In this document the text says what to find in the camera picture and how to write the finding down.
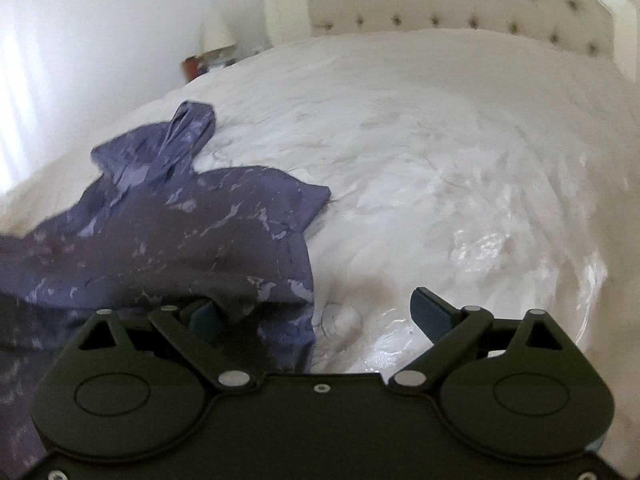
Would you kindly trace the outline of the cream tufted headboard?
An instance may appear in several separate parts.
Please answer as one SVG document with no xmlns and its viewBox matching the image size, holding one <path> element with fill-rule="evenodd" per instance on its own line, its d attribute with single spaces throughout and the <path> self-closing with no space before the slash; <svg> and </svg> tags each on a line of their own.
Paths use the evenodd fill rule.
<svg viewBox="0 0 640 480">
<path fill-rule="evenodd" d="M 264 0 L 274 46 L 310 37 L 483 29 L 609 58 L 639 79 L 639 0 Z"/>
</svg>

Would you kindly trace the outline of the white bed duvet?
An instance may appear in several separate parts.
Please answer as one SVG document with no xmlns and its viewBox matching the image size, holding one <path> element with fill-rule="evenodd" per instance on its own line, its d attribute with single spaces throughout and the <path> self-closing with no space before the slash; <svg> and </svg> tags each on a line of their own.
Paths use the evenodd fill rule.
<svg viewBox="0 0 640 480">
<path fill-rule="evenodd" d="M 639 474 L 639 92 L 612 63 L 479 30 L 316 38 L 198 78 L 91 133 L 1 201 L 1 239 L 73 207 L 92 150 L 216 114 L 197 172 L 279 169 L 331 197 L 306 229 L 306 372 L 192 330 L 256 387 L 213 387 L 148 319 L 93 312 L 38 380 L 38 460 L 6 479 L 634 479 Z M 426 393 L 425 287 L 494 316 Z"/>
</svg>

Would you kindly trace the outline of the purple patterned hooded garment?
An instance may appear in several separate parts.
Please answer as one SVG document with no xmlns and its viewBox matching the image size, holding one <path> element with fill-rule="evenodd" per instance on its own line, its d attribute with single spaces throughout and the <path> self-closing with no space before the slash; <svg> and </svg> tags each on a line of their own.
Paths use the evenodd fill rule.
<svg viewBox="0 0 640 480">
<path fill-rule="evenodd" d="M 218 304 L 236 352 L 306 372 L 316 337 L 305 240 L 329 203 L 323 185 L 263 166 L 197 172 L 214 136 L 209 104 L 96 146 L 80 200 L 1 240 L 1 470 L 17 477 L 43 449 L 29 420 L 36 383 L 94 311 L 143 318 L 158 304 Z"/>
</svg>

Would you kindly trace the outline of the red picture frame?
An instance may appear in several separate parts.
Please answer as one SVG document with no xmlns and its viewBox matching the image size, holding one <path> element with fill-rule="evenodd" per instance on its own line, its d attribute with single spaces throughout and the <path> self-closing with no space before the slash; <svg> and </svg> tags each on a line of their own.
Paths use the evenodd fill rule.
<svg viewBox="0 0 640 480">
<path fill-rule="evenodd" d="M 190 56 L 181 63 L 181 71 L 186 82 L 191 82 L 206 74 L 207 66 L 200 56 Z"/>
</svg>

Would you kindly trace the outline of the white table lamp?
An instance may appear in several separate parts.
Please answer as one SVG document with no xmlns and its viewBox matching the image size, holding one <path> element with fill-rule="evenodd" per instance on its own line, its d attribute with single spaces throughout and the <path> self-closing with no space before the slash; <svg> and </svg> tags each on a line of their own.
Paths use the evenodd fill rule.
<svg viewBox="0 0 640 480">
<path fill-rule="evenodd" d="M 207 63 L 226 58 L 235 48 L 236 40 L 222 15 L 210 10 L 201 27 L 201 55 Z"/>
</svg>

